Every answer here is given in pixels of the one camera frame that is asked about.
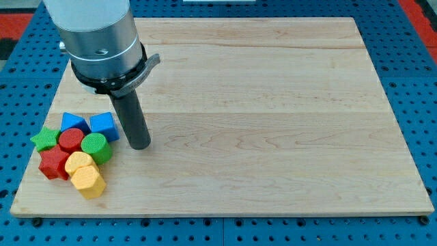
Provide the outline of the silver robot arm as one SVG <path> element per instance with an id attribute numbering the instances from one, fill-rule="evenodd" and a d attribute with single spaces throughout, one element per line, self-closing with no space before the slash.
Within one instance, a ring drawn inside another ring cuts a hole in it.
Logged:
<path id="1" fill-rule="evenodd" d="M 129 0 L 44 0 L 72 65 L 84 77 L 113 79 L 142 58 Z"/>

